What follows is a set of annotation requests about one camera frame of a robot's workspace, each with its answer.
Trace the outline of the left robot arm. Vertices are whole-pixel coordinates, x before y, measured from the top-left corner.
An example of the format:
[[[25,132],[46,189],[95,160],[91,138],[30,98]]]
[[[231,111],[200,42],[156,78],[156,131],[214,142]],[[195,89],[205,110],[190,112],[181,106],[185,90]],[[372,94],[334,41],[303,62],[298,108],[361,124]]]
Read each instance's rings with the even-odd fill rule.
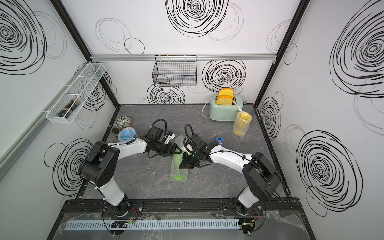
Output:
[[[142,137],[108,144],[97,142],[80,166],[80,176],[93,184],[113,207],[127,206],[126,195],[114,179],[119,160],[136,154],[155,152],[155,156],[169,157],[182,153],[182,149],[171,140],[174,134],[163,136],[166,131],[151,127]]]

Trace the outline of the green plastic wine glass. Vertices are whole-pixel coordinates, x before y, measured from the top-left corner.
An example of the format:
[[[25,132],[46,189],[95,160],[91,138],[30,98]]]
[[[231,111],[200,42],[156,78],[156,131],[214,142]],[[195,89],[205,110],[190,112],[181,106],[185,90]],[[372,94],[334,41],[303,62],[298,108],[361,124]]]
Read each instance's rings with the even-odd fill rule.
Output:
[[[180,164],[182,163],[183,155],[174,155],[172,158],[171,164],[171,181],[180,181],[185,182],[188,177],[188,170],[180,169]]]

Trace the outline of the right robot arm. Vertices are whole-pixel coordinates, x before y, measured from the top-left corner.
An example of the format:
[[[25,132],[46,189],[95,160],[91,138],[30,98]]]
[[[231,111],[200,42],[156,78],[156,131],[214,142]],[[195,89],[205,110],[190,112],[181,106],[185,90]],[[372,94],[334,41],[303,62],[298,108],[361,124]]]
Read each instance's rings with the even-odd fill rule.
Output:
[[[247,187],[237,197],[239,210],[248,210],[254,204],[269,202],[281,184],[282,176],[268,158],[260,152],[242,154],[216,143],[206,143],[199,135],[183,140],[186,152],[180,169],[202,168],[202,162],[220,164],[241,173]]]

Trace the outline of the blue tape dispenser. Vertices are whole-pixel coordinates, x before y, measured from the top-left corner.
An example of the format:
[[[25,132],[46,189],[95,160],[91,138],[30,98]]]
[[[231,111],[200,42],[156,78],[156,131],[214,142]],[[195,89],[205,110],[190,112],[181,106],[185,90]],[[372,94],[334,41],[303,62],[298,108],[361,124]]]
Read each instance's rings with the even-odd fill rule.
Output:
[[[216,137],[215,144],[224,147],[224,139],[222,137]]]

